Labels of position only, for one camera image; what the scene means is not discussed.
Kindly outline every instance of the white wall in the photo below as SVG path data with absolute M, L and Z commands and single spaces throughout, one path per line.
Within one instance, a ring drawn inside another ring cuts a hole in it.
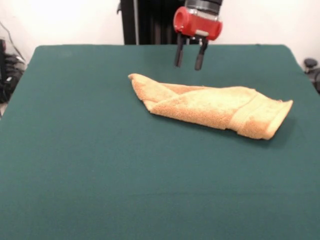
M 124 44 L 119 0 L 0 0 L 0 21 L 30 60 L 39 45 Z M 0 36 L 5 32 L 0 28 Z
M 0 0 L 0 20 L 29 60 L 38 45 L 123 44 L 119 1 Z M 286 44 L 300 64 L 320 61 L 319 9 L 319 0 L 224 0 L 215 44 Z
M 320 61 L 320 0 L 224 0 L 217 44 L 285 44 Z

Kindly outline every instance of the green cloth surface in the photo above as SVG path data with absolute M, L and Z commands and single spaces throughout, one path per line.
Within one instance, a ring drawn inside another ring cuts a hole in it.
M 0 121 L 0 240 L 319 240 L 320 98 L 282 45 L 41 46 Z M 294 100 L 270 141 L 150 114 L 128 75 Z

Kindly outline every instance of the red gripper housing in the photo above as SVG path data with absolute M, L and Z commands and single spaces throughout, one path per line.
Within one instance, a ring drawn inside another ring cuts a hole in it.
M 190 37 L 198 35 L 197 33 L 208 33 L 205 38 L 213 41 L 219 37 L 223 24 L 192 14 L 185 6 L 181 6 L 175 12 L 173 26 L 176 32 Z

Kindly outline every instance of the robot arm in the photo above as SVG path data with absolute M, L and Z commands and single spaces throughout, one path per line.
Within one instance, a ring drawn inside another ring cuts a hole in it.
M 186 39 L 196 39 L 201 47 L 196 58 L 195 70 L 202 68 L 209 41 L 216 40 L 222 31 L 223 25 L 219 21 L 222 2 L 223 0 L 186 0 L 185 5 L 175 12 L 173 27 L 178 34 L 175 66 L 181 66 Z

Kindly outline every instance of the orange towel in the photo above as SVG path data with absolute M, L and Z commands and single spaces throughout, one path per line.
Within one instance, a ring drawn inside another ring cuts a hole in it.
M 136 73 L 128 77 L 137 97 L 152 114 L 231 129 L 252 139 L 271 139 L 293 105 L 292 100 L 273 100 L 242 86 L 214 88 L 159 83 Z

